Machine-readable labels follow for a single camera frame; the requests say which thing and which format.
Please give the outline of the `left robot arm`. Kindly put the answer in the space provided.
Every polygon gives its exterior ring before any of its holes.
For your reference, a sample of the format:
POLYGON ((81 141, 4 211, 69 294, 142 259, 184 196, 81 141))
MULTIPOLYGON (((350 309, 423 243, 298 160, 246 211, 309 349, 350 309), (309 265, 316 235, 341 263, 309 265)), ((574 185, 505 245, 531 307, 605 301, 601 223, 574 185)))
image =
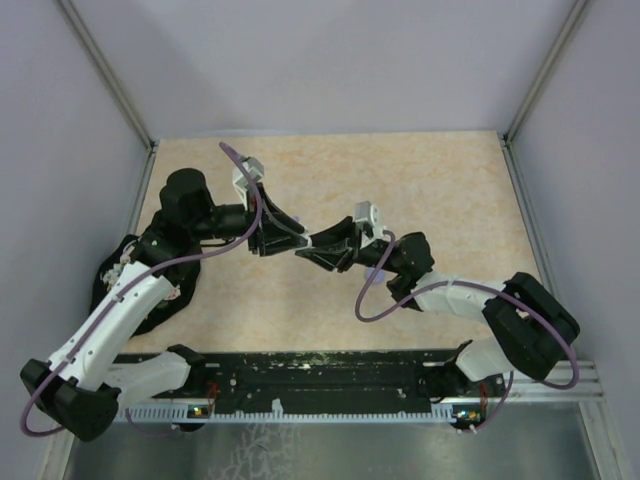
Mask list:
POLYGON ((208 384, 206 360, 184 345, 119 370, 112 365, 132 336, 155 328, 191 301, 209 256, 203 241, 222 240, 220 253, 247 243, 260 256, 311 246, 306 229, 271 202, 261 178, 258 167, 236 169, 240 203, 217 205, 201 171, 170 174, 160 209, 89 318, 47 360, 31 359, 22 368, 20 378, 31 395, 27 406, 89 442, 139 402, 170 391, 201 394, 208 384))

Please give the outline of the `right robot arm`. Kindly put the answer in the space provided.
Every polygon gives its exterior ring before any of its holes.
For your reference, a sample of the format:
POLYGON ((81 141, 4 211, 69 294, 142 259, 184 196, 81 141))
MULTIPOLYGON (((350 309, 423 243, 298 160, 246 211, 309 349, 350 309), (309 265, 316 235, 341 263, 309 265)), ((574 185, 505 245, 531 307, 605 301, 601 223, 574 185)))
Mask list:
POLYGON ((482 380, 515 371, 552 387, 548 376, 563 359, 572 368, 563 389, 579 381, 580 368, 572 343, 580 334, 574 317, 532 275, 518 272, 503 282, 481 282, 438 273, 430 245, 422 232, 396 237, 389 230, 373 229, 345 218, 315 234, 297 256, 339 273, 354 265, 374 273, 393 273, 387 288, 394 300, 380 313, 362 312, 371 281, 358 294, 354 312, 363 323, 382 320, 401 308, 443 313, 488 326, 489 337, 460 345, 454 357, 438 368, 431 383, 448 385, 456 394, 470 395, 482 380))

